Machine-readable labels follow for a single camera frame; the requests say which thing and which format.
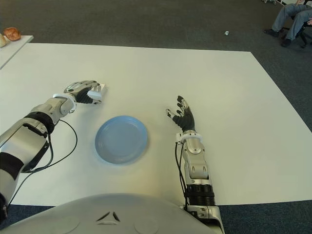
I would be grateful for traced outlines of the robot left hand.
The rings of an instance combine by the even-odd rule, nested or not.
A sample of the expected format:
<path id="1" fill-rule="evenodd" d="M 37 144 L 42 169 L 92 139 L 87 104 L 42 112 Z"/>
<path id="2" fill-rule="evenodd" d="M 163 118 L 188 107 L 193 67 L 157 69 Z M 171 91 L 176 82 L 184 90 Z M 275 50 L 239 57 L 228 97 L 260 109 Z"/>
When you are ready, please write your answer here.
<path id="1" fill-rule="evenodd" d="M 64 89 L 64 93 L 71 94 L 77 103 L 83 104 L 100 104 L 101 91 L 101 85 L 95 80 L 74 82 Z"/>

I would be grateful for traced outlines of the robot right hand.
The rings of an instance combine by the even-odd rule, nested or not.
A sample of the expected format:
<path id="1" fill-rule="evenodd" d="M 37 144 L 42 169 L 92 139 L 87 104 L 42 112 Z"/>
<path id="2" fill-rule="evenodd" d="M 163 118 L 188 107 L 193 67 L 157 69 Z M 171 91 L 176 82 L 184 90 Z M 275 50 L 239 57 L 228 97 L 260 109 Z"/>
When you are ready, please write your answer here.
<path id="1" fill-rule="evenodd" d="M 182 96 L 177 96 L 177 106 L 179 109 L 174 114 L 170 109 L 166 109 L 166 115 L 181 128 L 183 132 L 195 131 L 195 120 L 187 101 Z"/>

